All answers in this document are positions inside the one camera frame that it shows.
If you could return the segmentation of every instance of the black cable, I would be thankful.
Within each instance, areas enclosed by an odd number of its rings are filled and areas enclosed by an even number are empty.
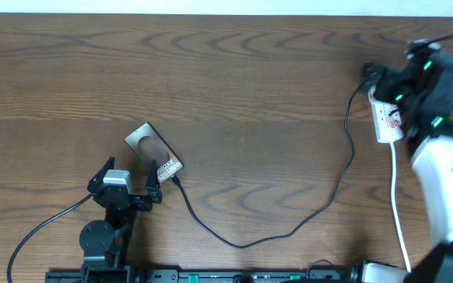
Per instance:
[[[442,36],[442,37],[439,37],[439,38],[436,38],[436,39],[430,39],[428,42],[426,42],[424,44],[421,44],[420,46],[416,46],[416,47],[412,48],[409,51],[409,53],[413,53],[413,52],[419,51],[421,49],[424,49],[424,48],[426,48],[427,46],[429,46],[432,43],[443,42],[443,41],[447,41],[447,40],[451,40],[451,39],[453,39],[453,34],[445,35],[445,36]]]
[[[233,243],[223,239],[221,236],[219,236],[217,233],[215,233],[213,230],[211,230],[209,227],[207,227],[207,225],[205,225],[197,217],[197,215],[195,214],[195,212],[192,209],[192,205],[190,204],[190,201],[188,200],[188,197],[186,196],[185,190],[181,186],[181,182],[179,181],[179,178],[174,175],[174,176],[172,176],[172,181],[178,186],[179,190],[181,191],[182,197],[185,199],[186,207],[188,208],[188,211],[190,212],[190,215],[192,215],[193,220],[195,220],[195,222],[200,227],[204,228],[212,236],[216,237],[218,240],[222,241],[224,244],[228,244],[232,248],[250,248],[250,247],[252,247],[254,245],[261,244],[261,243],[263,243],[265,241],[272,241],[272,240],[278,240],[278,239],[284,239],[284,238],[287,238],[287,237],[291,237],[292,235],[294,235],[298,231],[299,228],[301,228],[303,225],[305,225],[307,222],[309,222],[315,216],[320,215],[323,211],[325,211],[333,203],[333,201],[337,197],[338,187],[340,186],[340,183],[342,182],[342,179],[344,178],[345,173],[347,172],[347,169],[349,169],[349,167],[352,164],[352,161],[354,160],[354,156],[355,156],[354,142],[352,141],[351,135],[349,134],[347,122],[348,122],[349,112],[351,110],[352,99],[359,92],[359,90],[361,90],[361,88],[363,87],[364,83],[365,83],[365,81],[363,81],[362,83],[359,84],[359,86],[356,88],[356,90],[354,90],[354,92],[352,93],[351,98],[349,99],[349,103],[348,103],[348,106],[347,106],[347,112],[345,113],[344,129],[345,129],[345,133],[347,134],[347,138],[349,139],[349,142],[351,143],[351,150],[352,150],[351,159],[349,160],[349,162],[345,166],[344,170],[342,171],[342,174],[339,177],[339,179],[337,181],[337,184],[335,185],[335,190],[333,191],[333,195],[331,196],[330,201],[328,202],[328,204],[326,204],[324,207],[320,208],[316,212],[314,212],[311,215],[309,215],[306,219],[304,219],[304,221],[302,221],[300,224],[298,224],[298,226],[296,226],[296,228],[293,229],[293,231],[289,232],[288,234],[284,234],[284,235],[280,235],[280,236],[273,236],[273,237],[266,237],[266,238],[260,239],[258,241],[254,241],[251,244],[244,244],[244,245],[233,244]]]
[[[65,214],[68,214],[69,212],[73,211],[75,208],[77,208],[78,206],[80,206],[81,204],[83,204],[84,202],[86,202],[87,200],[89,200],[91,197],[93,196],[93,194],[89,194],[88,196],[84,197],[82,200],[80,200],[78,203],[76,203],[75,205],[71,206],[70,208],[64,210],[63,212],[55,215],[55,216],[52,216],[51,218],[49,218],[48,220],[46,220],[45,222],[39,224],[36,228],[34,228],[22,241],[21,243],[17,246],[17,248],[15,248],[15,251],[13,252],[12,254],[12,257],[9,259],[9,262],[8,262],[8,267],[6,268],[6,279],[8,280],[8,283],[13,283],[13,280],[12,280],[12,265],[13,265],[13,261],[15,260],[15,258],[17,257],[17,254],[19,253],[20,249],[24,246],[24,244],[32,237],[32,235],[34,235],[36,232],[38,232],[40,229],[42,229],[44,226],[46,226],[46,224],[52,222],[53,220],[55,219],[58,219],[59,217],[61,217],[62,215],[65,215]]]
[[[307,269],[307,272],[305,273],[305,275],[307,275],[307,278],[310,278],[311,277],[311,270],[312,270],[312,267],[314,267],[314,265],[318,264],[318,263],[328,263],[329,265],[331,265],[332,267],[335,267],[334,264],[332,264],[328,259],[318,259],[316,261],[314,261]]]

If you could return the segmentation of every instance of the white power strip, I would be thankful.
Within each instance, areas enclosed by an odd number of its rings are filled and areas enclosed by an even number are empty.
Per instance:
[[[403,137],[401,131],[401,118],[398,112],[389,115],[397,110],[395,105],[386,102],[378,101],[374,98],[373,93],[375,89],[368,92],[368,99],[371,103],[371,111],[374,114],[375,134],[377,135],[377,142],[390,143],[400,140]]]

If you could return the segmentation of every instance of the wooden table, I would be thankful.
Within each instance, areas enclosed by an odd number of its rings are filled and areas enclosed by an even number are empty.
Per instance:
[[[110,156],[142,189],[124,138],[151,121],[186,165],[195,212],[246,244],[288,233],[323,206],[351,149],[343,129],[368,61],[403,66],[409,39],[453,19],[0,14],[0,282],[20,240],[87,195]],[[444,44],[453,53],[453,42]],[[138,217],[131,258],[183,269],[306,268],[317,259],[403,266],[389,202],[389,147],[358,96],[354,164],[333,205],[293,237],[236,250],[203,231],[171,182]],[[430,249],[424,201],[403,143],[398,201],[411,262]],[[103,219],[89,201],[39,231],[15,282],[78,269],[79,232]]]

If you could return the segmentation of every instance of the white robotic arm segment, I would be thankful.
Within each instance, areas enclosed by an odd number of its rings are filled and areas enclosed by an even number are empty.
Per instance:
[[[453,137],[427,138],[412,156],[424,193],[433,247],[453,241]]]

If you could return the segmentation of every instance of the white background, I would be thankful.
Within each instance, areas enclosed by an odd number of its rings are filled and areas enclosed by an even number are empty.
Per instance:
[[[453,0],[0,0],[0,12],[453,17]]]

